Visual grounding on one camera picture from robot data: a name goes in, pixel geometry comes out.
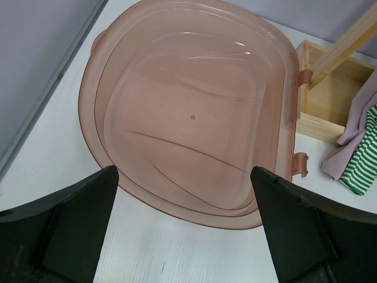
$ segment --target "wooden box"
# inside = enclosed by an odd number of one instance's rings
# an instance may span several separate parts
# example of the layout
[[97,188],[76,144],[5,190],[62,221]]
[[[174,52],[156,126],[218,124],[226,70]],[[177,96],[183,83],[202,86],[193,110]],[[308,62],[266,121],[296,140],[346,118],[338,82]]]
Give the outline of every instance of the wooden box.
[[[313,69],[328,50],[319,44],[303,41],[297,48],[300,69]],[[347,124],[350,105],[375,66],[348,57],[315,87],[299,88],[297,132],[336,143]]]

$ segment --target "pink plastic container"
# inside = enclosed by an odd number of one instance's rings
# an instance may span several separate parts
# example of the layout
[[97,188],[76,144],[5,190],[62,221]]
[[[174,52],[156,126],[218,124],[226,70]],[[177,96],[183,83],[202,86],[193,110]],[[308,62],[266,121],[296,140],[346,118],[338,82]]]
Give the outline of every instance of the pink plastic container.
[[261,225],[250,172],[290,180],[299,61],[273,25],[217,0],[143,0],[98,36],[82,132],[120,186],[169,215]]

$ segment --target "white table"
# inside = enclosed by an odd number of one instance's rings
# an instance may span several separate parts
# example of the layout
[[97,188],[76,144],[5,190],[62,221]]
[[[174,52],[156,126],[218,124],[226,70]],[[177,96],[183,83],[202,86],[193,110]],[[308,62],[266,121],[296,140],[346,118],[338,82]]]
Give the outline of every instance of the white table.
[[[0,210],[33,201],[100,168],[78,122],[77,100],[91,44],[136,0],[109,0],[60,85],[0,183]],[[297,47],[303,40],[328,42],[274,24]],[[372,64],[377,60],[356,54]],[[338,202],[377,213],[377,185],[354,195],[318,170],[334,146],[296,135],[309,175],[293,181]],[[207,228],[165,215],[118,189],[95,282],[277,282],[262,227],[248,231]]]

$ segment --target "striped fabric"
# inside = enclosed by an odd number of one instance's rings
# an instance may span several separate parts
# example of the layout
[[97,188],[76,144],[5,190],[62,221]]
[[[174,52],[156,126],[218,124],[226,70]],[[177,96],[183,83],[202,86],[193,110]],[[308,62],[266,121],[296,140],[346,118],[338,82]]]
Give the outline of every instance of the striped fabric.
[[366,114],[366,131],[339,181],[364,195],[377,177],[377,106]]

